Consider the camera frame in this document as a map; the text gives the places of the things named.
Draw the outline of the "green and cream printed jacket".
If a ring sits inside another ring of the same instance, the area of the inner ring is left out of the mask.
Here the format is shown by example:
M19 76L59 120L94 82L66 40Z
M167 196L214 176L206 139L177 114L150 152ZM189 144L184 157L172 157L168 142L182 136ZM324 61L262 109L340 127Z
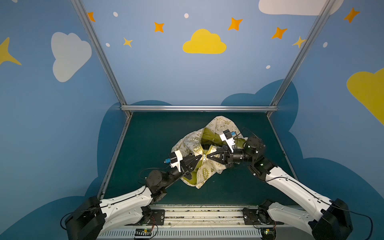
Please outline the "green and cream printed jacket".
M201 155L197 167L191 173L192 178L181 180L190 187L201 188L214 174L221 174L227 167L207 158L207 154L215 152L225 145L220 134L229 130L236 133L235 144L238 149L243 148L247 137L243 137L235 123L224 117L218 116L211 120L204 128L191 132L179 140L172 148L172 152L180 151L183 157Z

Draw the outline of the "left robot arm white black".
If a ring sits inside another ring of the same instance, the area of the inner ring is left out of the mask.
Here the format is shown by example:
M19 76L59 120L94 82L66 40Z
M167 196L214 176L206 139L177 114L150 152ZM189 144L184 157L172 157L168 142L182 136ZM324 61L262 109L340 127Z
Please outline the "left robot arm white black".
M150 205L160 201L166 189L179 179L191 179L202 155L182 156L180 151L170 153L165 169L153 168L145 184L130 193L100 200L93 196L74 212L60 220L60 226L70 240L95 240L110 230L138 223L147 223L152 217Z

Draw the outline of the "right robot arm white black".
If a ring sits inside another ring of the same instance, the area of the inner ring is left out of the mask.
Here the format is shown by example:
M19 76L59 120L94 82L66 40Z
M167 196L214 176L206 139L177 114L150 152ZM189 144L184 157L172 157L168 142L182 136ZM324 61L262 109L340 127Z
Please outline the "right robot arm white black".
M233 138L225 135L225 144L207 158L227 168L241 162L250 162L249 170L260 181L280 190L302 207L302 210L266 200L257 210L244 209L247 221L272 225L276 222L302 230L316 240L346 240L353 231L348 205L340 200L331 200L316 193L287 174L264 155L265 144L257 137L248 138L239 149Z

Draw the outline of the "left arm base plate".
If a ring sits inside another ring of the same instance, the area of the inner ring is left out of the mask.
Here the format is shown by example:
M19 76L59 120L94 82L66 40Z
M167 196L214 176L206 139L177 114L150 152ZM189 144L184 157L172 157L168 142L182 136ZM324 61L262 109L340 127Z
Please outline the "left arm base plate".
M140 220L140 225L157 225L163 226L165 221L165 210L150 210L143 211L143 217Z

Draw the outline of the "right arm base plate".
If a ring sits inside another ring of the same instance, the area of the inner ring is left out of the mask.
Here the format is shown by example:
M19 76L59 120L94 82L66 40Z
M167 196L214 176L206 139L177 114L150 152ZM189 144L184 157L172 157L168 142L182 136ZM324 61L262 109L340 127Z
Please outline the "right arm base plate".
M268 211L263 208L243 208L242 213L245 225L284 225L282 222L273 221Z

